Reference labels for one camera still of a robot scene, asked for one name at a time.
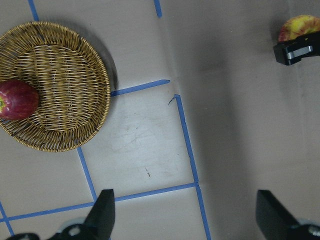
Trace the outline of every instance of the blue tape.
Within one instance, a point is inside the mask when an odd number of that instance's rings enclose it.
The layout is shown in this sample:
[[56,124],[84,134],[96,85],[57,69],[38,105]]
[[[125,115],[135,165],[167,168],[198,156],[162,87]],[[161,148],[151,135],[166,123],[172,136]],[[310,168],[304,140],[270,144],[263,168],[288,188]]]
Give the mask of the blue tape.
[[28,214],[23,214],[23,215],[18,215],[18,216],[10,216],[7,219],[9,221],[14,221],[14,220],[19,220],[19,219],[33,218],[33,217],[38,217],[38,216],[42,216],[42,215],[56,214],[56,213],[60,213],[60,212],[70,211],[70,210],[88,208],[88,207],[92,207],[93,205],[94,205],[94,202],[88,202],[88,203],[60,207],[60,208],[55,208],[55,209],[51,209],[51,210],[38,211],[38,212],[33,212],[33,213],[28,213]]
[[7,218],[7,215],[6,215],[6,212],[5,212],[5,209],[4,207],[2,206],[2,203],[0,202],[0,213],[2,214],[2,217],[3,217],[3,222],[5,222],[8,230],[9,230],[9,233],[11,236],[15,235],[11,225],[10,225],[10,222],[9,222],[9,219]]
[[190,142],[190,137],[189,137],[188,128],[187,128],[187,124],[186,124],[186,117],[185,117],[184,107],[182,105],[181,96],[178,94],[175,94],[174,99],[176,99],[176,104],[178,106],[178,111],[179,111],[183,136],[184,136],[184,140],[185,140],[185,145],[186,145],[186,149],[187,149],[187,152],[188,152],[188,155],[190,158],[193,179],[194,179],[195,183],[198,183],[199,178],[198,178],[198,173],[197,173],[197,167],[196,167],[196,163],[195,163],[194,153],[193,153],[192,147],[191,147],[191,142]]
[[204,200],[203,200],[201,189],[200,189],[198,182],[195,185],[195,189],[196,189],[196,195],[197,195],[198,201],[199,201],[200,212],[201,212],[201,217],[202,217],[202,222],[203,222],[203,227],[204,227],[206,239],[211,240],[211,234],[210,234],[209,224],[208,224],[208,220],[207,220],[205,204],[204,204]]
[[145,192],[131,194],[131,195],[127,195],[127,196],[120,196],[120,197],[116,197],[115,201],[119,202],[119,201],[124,201],[124,200],[129,200],[129,199],[141,198],[141,197],[155,195],[155,194],[162,194],[162,193],[172,192],[172,191],[181,190],[181,189],[193,188],[195,186],[196,186],[196,184],[194,182],[192,182],[192,183],[183,184],[183,185],[179,185],[179,186],[166,187],[166,188],[162,188],[162,189],[145,191]]
[[161,79],[158,81],[153,81],[153,82],[145,83],[145,84],[138,85],[138,86],[132,86],[132,87],[128,87],[125,89],[115,90],[115,91],[111,92],[111,97],[119,96],[122,94],[129,94],[132,92],[153,88],[153,87],[168,84],[168,83],[170,83],[170,80]]
[[28,0],[28,2],[29,2],[29,6],[30,6],[30,10],[31,10],[33,19],[35,21],[39,21],[39,16],[38,16],[38,13],[37,13],[37,10],[36,10],[36,6],[35,6],[35,3],[34,3],[34,0]]
[[92,182],[92,179],[91,179],[91,176],[90,176],[90,173],[89,173],[89,169],[88,169],[88,166],[87,166],[87,163],[86,163],[86,160],[85,160],[84,153],[82,152],[81,147],[78,147],[76,150],[78,151],[79,158],[80,158],[80,161],[81,161],[81,164],[82,164],[82,167],[83,167],[83,171],[84,171],[84,174],[85,174],[85,177],[86,177],[86,181],[88,182],[88,185],[89,185],[89,188],[90,188],[90,192],[91,192],[92,198],[93,198],[94,201],[96,201],[97,200],[97,194],[96,194],[95,187],[94,187],[94,184]]
[[160,0],[153,0],[153,1],[154,1],[156,15],[158,16],[158,18],[161,18],[162,17],[162,10],[161,10],[161,5],[160,5]]
[[201,212],[201,217],[202,217],[202,222],[203,222],[203,227],[204,227],[206,239],[211,240],[211,234],[210,234],[207,215],[206,215],[206,211],[205,211],[205,204],[204,204],[201,189],[199,186],[199,178],[198,178],[194,153],[192,151],[192,146],[191,146],[191,142],[190,142],[189,132],[188,132],[187,123],[186,123],[186,117],[185,117],[185,111],[184,111],[184,107],[182,105],[181,96],[178,94],[175,94],[173,99],[176,100],[176,104],[177,104],[178,111],[179,111],[183,136],[184,136],[184,140],[185,140],[186,149],[187,149],[187,152],[188,152],[188,155],[190,158],[191,170],[192,170],[192,175],[193,175],[193,179],[195,182],[196,195],[198,197],[198,202],[199,202],[199,206],[200,206],[200,212]]

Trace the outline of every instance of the apple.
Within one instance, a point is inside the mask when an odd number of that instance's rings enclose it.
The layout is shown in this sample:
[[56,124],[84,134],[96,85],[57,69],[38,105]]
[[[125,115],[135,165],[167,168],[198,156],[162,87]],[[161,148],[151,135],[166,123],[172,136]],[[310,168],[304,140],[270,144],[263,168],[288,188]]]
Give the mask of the apple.
[[294,40],[297,37],[320,31],[320,18],[311,15],[300,15],[285,22],[280,30],[278,42]]
[[0,118],[26,119],[36,111],[38,104],[37,90],[26,82],[10,79],[0,83]]

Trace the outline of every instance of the floor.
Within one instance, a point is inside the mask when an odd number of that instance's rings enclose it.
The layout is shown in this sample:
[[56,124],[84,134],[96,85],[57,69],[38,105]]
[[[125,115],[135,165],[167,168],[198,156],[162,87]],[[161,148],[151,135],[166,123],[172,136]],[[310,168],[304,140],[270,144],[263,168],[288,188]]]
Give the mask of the floor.
[[310,0],[2,0],[0,32],[74,29],[114,60],[100,132],[64,153],[0,131],[0,238],[49,238],[114,189],[113,240],[264,239],[258,189],[320,222],[317,57],[275,61],[282,24]]

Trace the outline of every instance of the wicker basket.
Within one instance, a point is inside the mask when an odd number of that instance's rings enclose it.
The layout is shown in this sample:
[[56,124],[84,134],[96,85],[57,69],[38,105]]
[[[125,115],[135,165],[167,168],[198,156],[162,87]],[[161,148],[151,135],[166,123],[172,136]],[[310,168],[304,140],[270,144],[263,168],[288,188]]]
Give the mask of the wicker basket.
[[75,149],[106,120],[111,88],[106,67],[79,34],[51,22],[29,22],[0,37],[0,82],[27,82],[39,107],[24,120],[1,120],[19,143],[46,152]]

